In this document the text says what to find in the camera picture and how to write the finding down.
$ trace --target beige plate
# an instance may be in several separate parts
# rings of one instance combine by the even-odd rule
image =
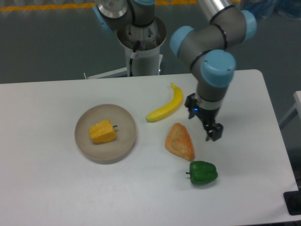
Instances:
[[[94,124],[109,119],[117,125],[117,137],[106,143],[95,144],[89,135],[89,128]],[[117,105],[98,105],[87,110],[75,127],[75,140],[82,152],[88,157],[108,161],[117,159],[131,150],[136,139],[136,124],[131,114]]]

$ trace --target banana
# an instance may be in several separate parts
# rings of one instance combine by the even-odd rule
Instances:
[[[183,99],[183,92],[179,87],[177,87],[173,83],[171,83],[170,86],[174,90],[174,98],[168,104],[149,113],[146,116],[146,120],[148,122],[154,122],[163,119],[169,116],[171,113],[173,113],[180,106]]]

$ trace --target toy green pepper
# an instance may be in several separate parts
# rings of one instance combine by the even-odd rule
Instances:
[[[194,185],[204,185],[217,178],[216,167],[205,161],[193,161],[189,165],[190,181]]]

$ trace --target toast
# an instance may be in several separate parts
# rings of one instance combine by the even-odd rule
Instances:
[[[188,161],[194,159],[194,150],[190,135],[185,126],[180,123],[175,123],[170,129],[165,140],[165,148]]]

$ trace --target toy yellow bell pepper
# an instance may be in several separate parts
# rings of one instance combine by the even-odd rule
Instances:
[[[117,137],[110,120],[103,120],[89,129],[90,138],[94,143],[109,142]]]

